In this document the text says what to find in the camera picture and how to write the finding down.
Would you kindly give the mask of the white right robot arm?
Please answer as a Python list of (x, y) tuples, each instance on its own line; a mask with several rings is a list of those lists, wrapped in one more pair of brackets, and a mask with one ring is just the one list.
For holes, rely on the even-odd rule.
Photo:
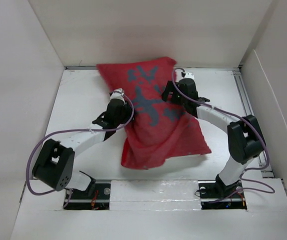
[(230, 156), (210, 191), (217, 198), (241, 193), (243, 189), (238, 184), (244, 173), (250, 170), (250, 162), (261, 153), (269, 154), (257, 118), (251, 114), (241, 117), (210, 104), (208, 98), (199, 96), (194, 78), (187, 73), (178, 82), (168, 81), (161, 98), (182, 106), (188, 114), (227, 134)]

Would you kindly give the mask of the red patterned pillowcase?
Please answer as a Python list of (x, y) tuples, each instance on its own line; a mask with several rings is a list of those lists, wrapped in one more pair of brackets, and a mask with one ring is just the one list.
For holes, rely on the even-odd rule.
[(109, 89), (123, 89), (135, 108), (134, 120), (124, 128), (121, 165), (125, 168), (147, 170), (162, 166), (168, 158), (212, 152), (199, 121), (182, 106), (162, 100), (176, 63), (166, 56), (96, 66)]

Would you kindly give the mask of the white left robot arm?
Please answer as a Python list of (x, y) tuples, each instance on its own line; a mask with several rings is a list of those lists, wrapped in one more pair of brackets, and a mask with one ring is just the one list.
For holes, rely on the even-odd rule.
[(112, 98), (106, 111), (92, 121), (90, 128), (71, 129), (72, 135), (61, 141), (52, 139), (58, 131), (48, 134), (37, 144), (41, 150), (32, 168), (32, 175), (53, 192), (77, 190), (83, 198), (92, 197), (95, 179), (87, 173), (73, 170), (75, 158), (124, 128), (133, 120), (134, 113), (131, 100)]

